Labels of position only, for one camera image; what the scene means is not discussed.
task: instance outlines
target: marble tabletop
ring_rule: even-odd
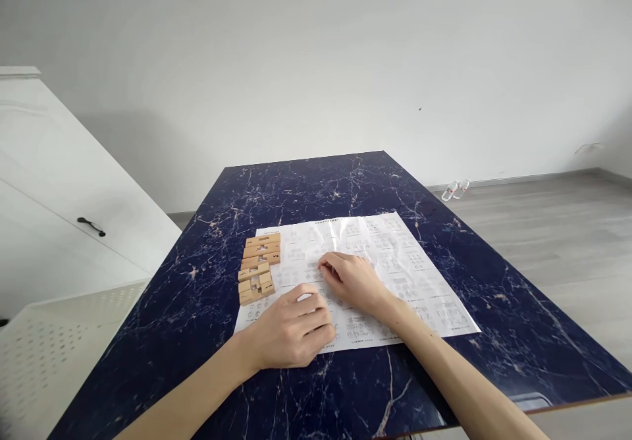
[[[239,308],[244,241],[256,228],[391,211],[482,330],[446,341],[523,408],[632,391],[632,373],[378,151],[226,168],[50,438],[114,437],[222,346]],[[262,371],[196,438],[359,439],[456,424],[398,344]]]

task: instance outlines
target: cabinet door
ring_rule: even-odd
[[[38,79],[0,80],[0,179],[153,274],[180,229]],[[94,221],[105,237],[86,224]]]
[[[0,181],[0,317],[30,303],[146,278],[129,262]]]

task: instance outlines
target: wooden puzzle piece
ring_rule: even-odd
[[[261,244],[268,244],[270,242],[281,242],[281,234],[266,234],[265,236],[255,236],[253,238],[246,239],[246,247],[257,246]]]
[[[240,282],[238,290],[241,305],[251,304],[265,296],[272,295],[276,291],[272,275],[269,272],[255,275],[251,279]]]
[[[280,242],[269,242],[267,244],[258,244],[257,246],[250,246],[244,249],[244,259],[261,256],[263,254],[270,254],[271,252],[280,252]]]
[[[241,270],[257,267],[259,264],[264,262],[267,262],[270,265],[281,262],[281,253],[271,252],[270,254],[260,254],[259,256],[255,256],[253,258],[244,259],[242,260]]]
[[[267,262],[259,264],[257,267],[249,267],[247,269],[239,271],[239,273],[237,274],[237,280],[243,282],[245,280],[259,276],[264,272],[270,272],[270,264],[268,264]]]

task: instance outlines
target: white plastic basket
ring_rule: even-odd
[[[0,331],[0,439],[51,433],[147,282],[31,304]]]

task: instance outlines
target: white paper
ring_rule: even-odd
[[[281,295],[307,282],[327,299],[336,327],[336,339],[321,352],[401,343],[387,326],[331,292],[317,269],[318,259],[328,251],[368,259],[386,287],[408,302],[440,336],[480,331],[397,213],[257,229],[256,235],[272,233],[281,233],[281,263],[271,266],[276,293],[240,306],[235,332],[254,322]]]

